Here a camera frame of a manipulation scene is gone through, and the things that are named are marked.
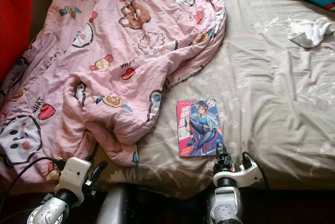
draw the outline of cartoon print blanket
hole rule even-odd
[[[225,0],[53,0],[2,86],[1,181],[42,156],[87,158],[96,142],[117,164],[136,165],[163,87],[210,61],[225,20]],[[16,192],[49,191],[46,177],[57,172],[40,162],[22,183],[39,187]]]

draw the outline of comic book cover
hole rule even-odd
[[[215,155],[223,143],[214,99],[177,102],[179,156]]]

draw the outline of white sock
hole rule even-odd
[[[291,20],[292,32],[287,37],[302,47],[314,48],[322,42],[324,35],[334,32],[330,25],[326,17],[321,17],[316,21]]]

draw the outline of black cable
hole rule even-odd
[[[259,170],[261,171],[261,174],[263,176],[263,180],[264,180],[264,184],[266,187],[266,190],[269,192],[270,190],[270,185],[269,185],[269,181],[267,180],[266,174],[264,172],[264,169],[261,167],[260,163],[257,161],[257,159],[255,159],[249,152],[242,152],[242,158],[245,159],[245,155],[247,155],[249,158],[251,158],[253,160],[253,162],[256,163],[256,165],[258,166]],[[266,214],[265,217],[262,221],[263,224],[268,222],[268,218],[269,218],[269,213],[270,213],[270,200],[269,200],[269,194],[267,194],[267,210],[266,210]]]
[[[23,214],[23,213],[26,213],[26,212],[32,212],[32,211],[34,211],[36,209],[36,207],[34,207],[34,208],[28,208],[28,209],[26,209],[26,210],[22,210],[22,211],[19,211],[19,212],[16,212],[16,213],[14,213],[14,214],[12,214],[12,215],[9,215],[9,216],[7,216],[5,219],[3,219],[2,221],[0,221],[0,224],[4,224],[4,223],[6,223],[7,221],[9,221],[10,219],[12,219],[14,216],[16,216],[16,215],[19,215],[19,214]]]
[[[27,165],[25,168],[23,168],[23,170],[16,176],[15,180],[12,181],[12,183],[9,185],[8,187],[8,190],[7,192],[5,193],[4,195],[4,198],[3,200],[1,201],[1,204],[0,204],[0,216],[1,216],[1,211],[2,211],[2,208],[4,206],[4,203],[10,193],[10,191],[13,189],[15,183],[21,178],[21,176],[29,169],[31,168],[33,165],[35,165],[37,162],[39,162],[40,160],[50,160],[54,163],[57,163],[57,160],[56,159],[53,159],[53,158],[49,158],[49,157],[41,157],[41,158],[38,158],[34,161],[32,161],[29,165]]]

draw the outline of red fabric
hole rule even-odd
[[[0,81],[28,44],[32,0],[0,0]]]

